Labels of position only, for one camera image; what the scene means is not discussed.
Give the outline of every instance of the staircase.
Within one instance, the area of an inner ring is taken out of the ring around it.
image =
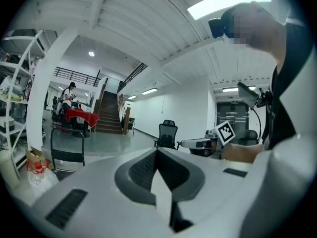
[[[96,131],[122,134],[119,118],[117,95],[105,92],[99,109],[100,120],[97,121]]]

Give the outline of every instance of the black chair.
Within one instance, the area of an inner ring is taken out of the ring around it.
[[[246,129],[244,136],[238,139],[239,145],[256,145],[258,144],[258,134],[254,130]]]
[[[166,123],[161,123],[159,128],[159,138],[154,140],[154,146],[167,147],[175,149],[175,137],[178,127],[170,120]]]
[[[53,149],[53,132],[54,130],[56,130],[56,128],[52,129],[51,131],[51,155],[52,155],[52,163],[53,163],[53,172],[56,174],[57,179],[59,181],[65,179],[67,176],[71,175],[72,173],[74,173],[75,171],[71,171],[71,170],[63,170],[63,169],[58,169],[55,166],[55,159],[56,160],[61,160],[61,161],[69,161],[69,162],[78,162],[78,163],[82,163],[83,167],[85,166],[85,155],[84,155],[84,142],[85,142],[85,138],[83,133],[74,130],[74,129],[68,129],[70,131],[76,131],[78,132],[81,137],[82,137],[82,141],[81,141],[81,153],[73,153],[73,152],[66,152],[66,151],[61,151],[61,150],[56,150]]]

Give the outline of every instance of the trash bin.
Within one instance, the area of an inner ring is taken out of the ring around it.
[[[15,172],[11,155],[11,152],[8,150],[0,151],[0,172],[4,181],[11,189],[14,189],[19,184],[19,178]]]

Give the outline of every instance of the ceiling light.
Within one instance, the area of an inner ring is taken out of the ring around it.
[[[146,92],[143,92],[142,94],[143,94],[143,95],[146,95],[146,94],[148,94],[148,93],[153,93],[153,92],[155,92],[155,91],[157,91],[157,88],[152,88],[152,89],[150,89],[150,90],[148,90],[148,91],[146,91]]]
[[[199,19],[215,11],[234,6],[241,2],[271,2],[272,0],[203,0],[187,10],[194,19]]]
[[[256,88],[255,86],[249,86],[249,89],[252,90],[252,91],[255,90],[255,88]],[[236,91],[239,91],[237,87],[229,87],[229,88],[223,88],[222,89],[223,93],[236,92]]]

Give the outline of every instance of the white shirt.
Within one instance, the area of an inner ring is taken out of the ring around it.
[[[71,91],[69,88],[66,89],[65,92],[64,92],[64,96],[63,96],[64,101],[63,101],[63,103],[67,103],[67,104],[71,107],[71,100],[65,100],[66,95],[67,95],[68,97],[70,97],[70,96],[73,95],[72,91]]]

